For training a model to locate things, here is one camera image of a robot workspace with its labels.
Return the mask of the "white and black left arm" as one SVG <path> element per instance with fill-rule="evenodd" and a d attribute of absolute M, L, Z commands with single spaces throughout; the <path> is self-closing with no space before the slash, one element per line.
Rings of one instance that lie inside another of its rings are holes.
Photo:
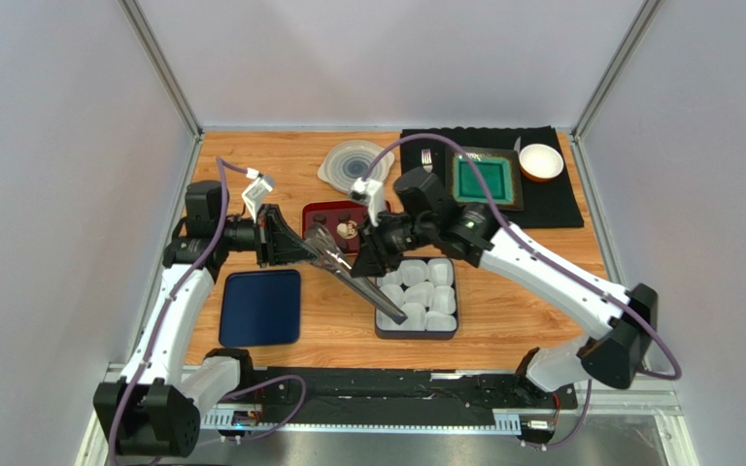
<path fill-rule="evenodd" d="M 231 253 L 252 252 L 261 267 L 316 259 L 279 206 L 265 203 L 274 187 L 267 175 L 248 184 L 242 194 L 248 217 L 228 213 L 222 182 L 187 187 L 186 213 L 163 251 L 158 295 L 139 344 L 119 378 L 100 383 L 93 396 L 112 461 L 189 456 L 202 417 L 252 371 L 247 351 L 213 349 L 199 369 L 183 376 L 195 323 Z"/>

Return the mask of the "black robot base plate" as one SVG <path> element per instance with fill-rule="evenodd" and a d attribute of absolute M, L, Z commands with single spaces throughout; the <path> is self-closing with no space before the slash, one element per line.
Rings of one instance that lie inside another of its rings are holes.
<path fill-rule="evenodd" d="M 262 424 L 382 427 L 488 427 L 503 409 L 551 416 L 580 405 L 570 385 L 525 395 L 518 382 L 511 372 L 267 367 L 241 383 L 267 386 L 237 401 Z"/>

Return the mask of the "stainless steel serving tongs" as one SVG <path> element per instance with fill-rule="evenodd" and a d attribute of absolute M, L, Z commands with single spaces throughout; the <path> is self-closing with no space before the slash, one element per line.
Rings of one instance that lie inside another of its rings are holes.
<path fill-rule="evenodd" d="M 354 278 L 352 265 L 340 250 L 329 231 L 321 224 L 312 224 L 303 235 L 304 243 L 317 254 L 312 265 L 333 276 L 365 301 L 375 306 L 396 324 L 404 323 L 408 316 L 373 282 L 365 277 Z"/>

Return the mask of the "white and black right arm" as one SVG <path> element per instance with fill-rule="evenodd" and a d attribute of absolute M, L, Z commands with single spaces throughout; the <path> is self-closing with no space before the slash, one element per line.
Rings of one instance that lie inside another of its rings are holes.
<path fill-rule="evenodd" d="M 407 251 L 432 245 L 518 283 L 574 321 L 579 337 L 559 346 L 532 349 L 516 374 L 536 392 L 595 380 L 630 388 L 652 342 L 657 294 L 640 284 L 627 289 L 598 278 L 542 247 L 487 204 L 459 204 L 439 178 L 422 168 L 394 185 L 404 208 L 391 213 L 382 183 L 356 180 L 350 198 L 366 207 L 352 268 L 355 277 L 382 277 L 397 269 Z"/>

